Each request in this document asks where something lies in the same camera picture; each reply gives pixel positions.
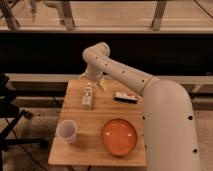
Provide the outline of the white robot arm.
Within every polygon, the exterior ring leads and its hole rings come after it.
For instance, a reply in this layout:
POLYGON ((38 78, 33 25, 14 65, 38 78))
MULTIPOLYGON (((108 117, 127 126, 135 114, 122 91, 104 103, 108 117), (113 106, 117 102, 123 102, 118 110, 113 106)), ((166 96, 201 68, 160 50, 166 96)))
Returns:
POLYGON ((143 97, 147 171, 202 171, 193 106, 182 85, 112 60, 104 42, 82 57, 88 79, 99 81, 106 73, 143 97))

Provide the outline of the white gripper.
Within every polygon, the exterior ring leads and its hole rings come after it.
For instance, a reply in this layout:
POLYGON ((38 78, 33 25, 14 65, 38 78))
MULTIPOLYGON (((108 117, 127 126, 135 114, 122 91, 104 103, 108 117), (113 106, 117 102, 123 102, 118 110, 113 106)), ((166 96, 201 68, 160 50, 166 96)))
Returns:
POLYGON ((81 79, 88 79, 93 82, 98 82, 99 87, 106 92, 107 85, 105 79, 102 78, 103 72, 93 66, 88 66, 83 74, 80 75, 81 79))

